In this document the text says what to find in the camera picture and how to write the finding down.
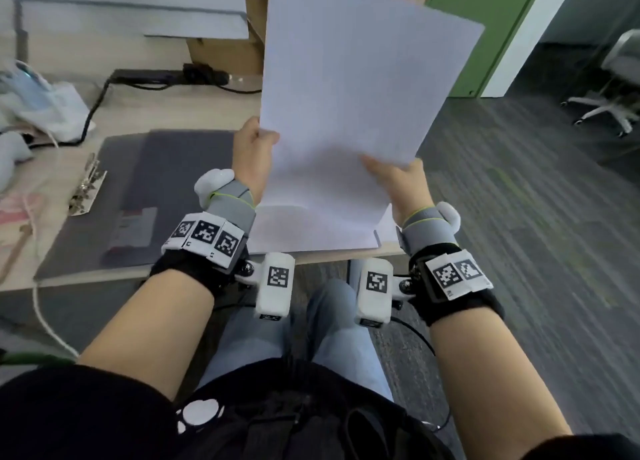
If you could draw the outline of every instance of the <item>white print on shirt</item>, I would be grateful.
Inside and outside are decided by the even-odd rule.
[[[219,418],[222,416],[225,407],[220,408],[218,401],[215,399],[202,400],[190,402],[183,409],[179,409],[175,412],[178,416],[178,433],[182,434],[187,431],[188,427],[202,426],[208,423],[216,416]]]

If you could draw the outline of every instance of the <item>gray strap with yellow-green edge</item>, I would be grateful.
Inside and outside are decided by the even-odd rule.
[[[403,223],[402,230],[396,231],[400,247],[409,256],[434,244],[458,244],[451,225],[436,207],[416,211]]]
[[[249,188],[233,180],[209,196],[206,211],[235,224],[247,235],[255,220],[255,207]]]

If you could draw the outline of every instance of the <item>person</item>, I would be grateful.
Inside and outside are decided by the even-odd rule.
[[[235,180],[253,205],[278,138],[259,131],[257,118],[234,136]],[[416,212],[435,213],[419,159],[398,168],[363,156],[362,164],[388,192],[399,226],[407,230]],[[447,233],[440,218],[420,222]],[[460,251],[452,238],[427,247],[434,255]],[[421,250],[412,251],[415,260]],[[452,458],[436,434],[393,403],[369,330],[355,324],[355,291],[336,279],[310,298],[307,359],[287,352],[286,320],[254,319],[252,309],[240,308],[199,387],[172,404],[214,307],[210,277],[221,276],[177,253],[165,252],[76,365],[41,368],[0,388],[4,459]],[[622,435],[572,434],[499,303],[478,294],[414,301],[430,326],[466,456],[640,458]]]

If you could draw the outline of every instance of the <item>white cable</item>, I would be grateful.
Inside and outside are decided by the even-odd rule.
[[[53,146],[55,147],[54,151],[56,154],[56,156],[54,157],[53,166],[51,167],[51,171],[47,173],[39,182],[36,182],[36,184],[31,186],[27,191],[25,191],[22,194],[22,206],[24,207],[25,213],[27,213],[27,217],[29,219],[29,226],[31,227],[31,236],[33,238],[33,251],[36,258],[36,266],[40,265],[40,250],[38,249],[39,235],[38,235],[38,227],[36,224],[35,216],[33,215],[31,208],[29,208],[28,197],[30,194],[40,189],[40,187],[42,187],[45,183],[51,180],[51,178],[55,175],[56,171],[58,170],[58,164],[60,163],[60,147],[58,146],[58,142],[56,141],[56,139],[53,138],[51,133],[47,132],[47,136],[53,143]],[[42,328],[44,328],[47,334],[49,334],[49,336],[53,340],[59,343],[68,352],[70,352],[73,357],[78,357],[79,356],[78,351],[76,351],[73,347],[68,345],[68,343],[66,343],[58,334],[56,334],[56,332],[53,330],[53,328],[49,325],[49,323],[45,320],[44,316],[42,315],[42,311],[40,310],[40,299],[38,297],[38,282],[36,281],[35,278],[33,278],[33,286],[31,288],[31,302],[33,303],[33,311],[36,314],[38,322],[40,322],[40,325],[42,326]]]

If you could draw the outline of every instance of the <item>office chair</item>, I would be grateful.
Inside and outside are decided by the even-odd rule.
[[[573,102],[596,107],[596,109],[585,113],[578,120],[575,120],[573,122],[574,125],[581,125],[587,118],[599,115],[600,113],[611,113],[613,118],[615,118],[622,127],[622,131],[618,134],[618,137],[623,138],[633,131],[632,122],[638,122],[640,117],[620,102],[620,96],[615,97],[613,100],[608,100],[604,97],[604,91],[606,91],[615,79],[620,79],[625,83],[640,87],[640,29],[633,29],[622,34],[618,42],[613,46],[613,49],[608,53],[607,57],[604,58],[600,67],[610,72],[612,79],[601,89],[598,97],[571,97],[563,101],[561,105],[566,106],[568,103]]]

